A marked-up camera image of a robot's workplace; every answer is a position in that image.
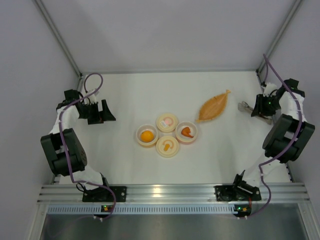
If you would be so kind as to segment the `metal tongs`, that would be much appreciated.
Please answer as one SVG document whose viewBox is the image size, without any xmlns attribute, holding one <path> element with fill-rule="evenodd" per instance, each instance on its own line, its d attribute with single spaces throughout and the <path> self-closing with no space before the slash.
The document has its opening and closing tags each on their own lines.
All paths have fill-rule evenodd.
<svg viewBox="0 0 320 240">
<path fill-rule="evenodd" d="M 240 112 L 246 112 L 250 116 L 252 115 L 252 113 L 254 111 L 254 109 L 251 106 L 249 106 L 248 103 L 245 101 L 239 102 L 237 107 Z M 265 122 L 268 125 L 271 125 L 273 122 L 272 118 L 268 117 L 268 116 L 263 116 L 263 115 L 258 114 L 258 115 L 254 115 L 253 117 L 260 120 L 260 121 Z"/>
</svg>

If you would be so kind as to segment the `orange ball food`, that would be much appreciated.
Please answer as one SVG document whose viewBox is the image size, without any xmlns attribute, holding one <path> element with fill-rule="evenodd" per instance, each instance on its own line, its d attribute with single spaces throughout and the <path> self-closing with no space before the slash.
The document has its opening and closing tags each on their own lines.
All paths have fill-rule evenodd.
<svg viewBox="0 0 320 240">
<path fill-rule="evenodd" d="M 150 130 L 145 130 L 140 135 L 140 140 L 144 143 L 152 142 L 154 139 L 154 134 Z"/>
</svg>

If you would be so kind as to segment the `orange shrimp food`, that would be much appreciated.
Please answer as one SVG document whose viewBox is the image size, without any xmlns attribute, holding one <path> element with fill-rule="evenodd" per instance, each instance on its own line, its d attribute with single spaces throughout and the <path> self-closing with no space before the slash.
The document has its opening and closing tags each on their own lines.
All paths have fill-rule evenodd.
<svg viewBox="0 0 320 240">
<path fill-rule="evenodd" d="M 181 134 L 183 136 L 185 136 L 185 137 L 188 137 L 188 138 L 193 138 L 194 137 L 193 135 L 191 135 L 191 129 L 188 126 L 184 127 L 181 130 Z"/>
</svg>

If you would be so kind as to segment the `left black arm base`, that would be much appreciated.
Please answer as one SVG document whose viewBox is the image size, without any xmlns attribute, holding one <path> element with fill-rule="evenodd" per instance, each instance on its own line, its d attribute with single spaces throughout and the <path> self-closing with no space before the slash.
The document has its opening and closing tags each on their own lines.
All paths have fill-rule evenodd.
<svg viewBox="0 0 320 240">
<path fill-rule="evenodd" d="M 115 201 L 119 203 L 126 202 L 127 197 L 127 187 L 126 186 L 111 186 L 110 190 L 115 195 Z M 114 198 L 112 193 L 102 187 L 95 188 L 93 190 L 85 190 L 82 195 L 83 202 L 89 203 L 104 203 L 104 202 L 113 202 Z"/>
</svg>

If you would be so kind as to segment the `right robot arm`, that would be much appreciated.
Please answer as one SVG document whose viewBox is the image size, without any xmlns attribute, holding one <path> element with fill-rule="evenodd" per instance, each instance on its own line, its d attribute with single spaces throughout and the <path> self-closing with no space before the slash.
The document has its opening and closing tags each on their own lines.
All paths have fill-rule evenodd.
<svg viewBox="0 0 320 240">
<path fill-rule="evenodd" d="M 274 169 L 289 161 L 294 162 L 302 153 L 315 131 L 303 112 L 305 92 L 298 88 L 299 81 L 287 79 L 277 87 L 266 83 L 262 94 L 256 96 L 251 116 L 268 119 L 280 113 L 264 139 L 264 153 L 258 160 L 234 178 L 234 190 L 255 193 L 262 180 Z"/>
</svg>

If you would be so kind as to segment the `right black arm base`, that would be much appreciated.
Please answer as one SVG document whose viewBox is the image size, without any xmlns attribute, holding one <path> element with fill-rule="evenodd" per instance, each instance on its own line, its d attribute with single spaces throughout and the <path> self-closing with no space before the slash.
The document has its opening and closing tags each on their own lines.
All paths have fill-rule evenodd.
<svg viewBox="0 0 320 240">
<path fill-rule="evenodd" d="M 232 201 L 261 201 L 262 197 L 258 187 L 233 187 L 232 185 L 218 185 L 214 187 L 218 202 Z"/>
</svg>

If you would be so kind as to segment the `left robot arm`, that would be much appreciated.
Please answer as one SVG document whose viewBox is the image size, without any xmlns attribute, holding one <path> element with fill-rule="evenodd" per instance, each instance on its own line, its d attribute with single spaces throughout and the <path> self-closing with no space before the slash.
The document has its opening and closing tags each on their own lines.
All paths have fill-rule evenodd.
<svg viewBox="0 0 320 240">
<path fill-rule="evenodd" d="M 107 188 L 109 184 L 103 174 L 89 166 L 74 127 L 81 119 L 87 120 L 88 125 L 97 125 L 116 118 L 105 99 L 101 100 L 102 110 L 99 110 L 94 90 L 82 95 L 71 89 L 66 90 L 64 96 L 65 100 L 56 107 L 57 118 L 52 130 L 40 139 L 49 168 L 55 175 L 70 177 L 74 184 L 86 184 L 91 189 Z"/>
</svg>

